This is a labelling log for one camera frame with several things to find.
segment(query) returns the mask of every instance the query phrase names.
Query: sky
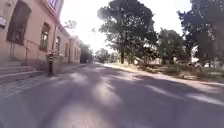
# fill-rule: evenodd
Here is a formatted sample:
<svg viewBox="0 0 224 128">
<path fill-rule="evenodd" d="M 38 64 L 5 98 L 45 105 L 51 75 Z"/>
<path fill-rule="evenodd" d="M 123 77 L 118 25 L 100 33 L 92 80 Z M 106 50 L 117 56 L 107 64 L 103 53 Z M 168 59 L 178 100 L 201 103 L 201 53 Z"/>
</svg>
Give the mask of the sky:
<svg viewBox="0 0 224 128">
<path fill-rule="evenodd" d="M 62 24 L 68 20 L 77 22 L 71 35 L 77 35 L 85 44 L 89 44 L 94 51 L 106 47 L 105 36 L 102 33 L 91 31 L 103 23 L 97 17 L 97 11 L 102 6 L 108 5 L 111 0 L 65 0 L 61 12 Z M 150 8 L 154 14 L 154 28 L 157 32 L 161 28 L 173 29 L 182 34 L 177 11 L 188 11 L 191 8 L 190 0 L 139 0 Z"/>
</svg>

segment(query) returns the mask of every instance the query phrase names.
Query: staircase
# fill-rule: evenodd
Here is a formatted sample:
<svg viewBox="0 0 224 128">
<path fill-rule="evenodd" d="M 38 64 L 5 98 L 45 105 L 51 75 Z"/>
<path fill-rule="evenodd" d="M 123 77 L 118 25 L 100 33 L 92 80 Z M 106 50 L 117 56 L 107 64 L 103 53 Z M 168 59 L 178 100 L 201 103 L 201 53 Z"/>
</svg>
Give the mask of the staircase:
<svg viewBox="0 0 224 128">
<path fill-rule="evenodd" d="M 18 61 L 0 63 L 0 85 L 29 79 L 41 74 L 42 72 L 36 71 L 30 66 L 22 66 L 21 62 Z"/>
</svg>

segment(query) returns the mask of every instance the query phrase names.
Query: green tree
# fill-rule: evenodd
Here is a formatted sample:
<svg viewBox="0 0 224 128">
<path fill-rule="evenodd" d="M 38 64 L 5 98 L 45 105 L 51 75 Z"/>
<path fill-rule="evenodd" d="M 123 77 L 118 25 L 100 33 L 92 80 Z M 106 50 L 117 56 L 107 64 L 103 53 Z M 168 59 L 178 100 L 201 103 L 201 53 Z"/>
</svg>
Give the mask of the green tree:
<svg viewBox="0 0 224 128">
<path fill-rule="evenodd" d="M 90 46 L 84 44 L 81 40 L 79 40 L 78 43 L 81 48 L 80 63 L 91 62 L 93 58 L 93 52 Z"/>
<path fill-rule="evenodd" d="M 106 34 L 109 46 L 120 52 L 121 63 L 138 43 L 155 44 L 157 40 L 152 11 L 138 0 L 113 0 L 99 9 L 98 16 L 104 21 L 100 31 Z"/>
<path fill-rule="evenodd" d="M 192 0 L 192 8 L 180 13 L 188 54 L 197 47 L 196 57 L 204 65 L 224 55 L 224 1 Z"/>
<path fill-rule="evenodd" d="M 109 53 L 106 49 L 101 48 L 99 51 L 96 52 L 96 59 L 100 62 L 100 63 L 105 63 L 105 61 L 109 60 Z"/>
<path fill-rule="evenodd" d="M 162 29 L 159 34 L 159 51 L 164 60 L 174 63 L 174 57 L 179 60 L 185 59 L 182 37 L 174 30 Z"/>
</svg>

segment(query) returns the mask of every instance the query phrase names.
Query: distant building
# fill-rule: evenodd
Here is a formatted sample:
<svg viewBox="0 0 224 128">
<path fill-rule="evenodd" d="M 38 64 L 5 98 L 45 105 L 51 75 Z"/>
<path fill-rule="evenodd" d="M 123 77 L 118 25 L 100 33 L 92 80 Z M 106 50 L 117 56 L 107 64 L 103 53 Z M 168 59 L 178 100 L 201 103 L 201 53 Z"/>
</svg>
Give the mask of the distant building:
<svg viewBox="0 0 224 128">
<path fill-rule="evenodd" d="M 0 62 L 15 58 L 39 69 L 49 52 L 78 62 L 80 47 L 59 21 L 64 0 L 0 0 Z"/>
</svg>

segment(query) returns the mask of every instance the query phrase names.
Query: asphalt road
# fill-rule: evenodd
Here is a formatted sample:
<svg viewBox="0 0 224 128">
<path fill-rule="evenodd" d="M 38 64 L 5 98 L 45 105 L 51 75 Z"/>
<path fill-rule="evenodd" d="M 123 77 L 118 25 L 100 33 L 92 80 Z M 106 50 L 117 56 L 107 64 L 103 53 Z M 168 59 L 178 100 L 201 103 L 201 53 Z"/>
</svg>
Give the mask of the asphalt road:
<svg viewBox="0 0 224 128">
<path fill-rule="evenodd" d="M 201 86 L 93 64 L 1 100 L 0 128 L 224 128 L 223 85 Z"/>
</svg>

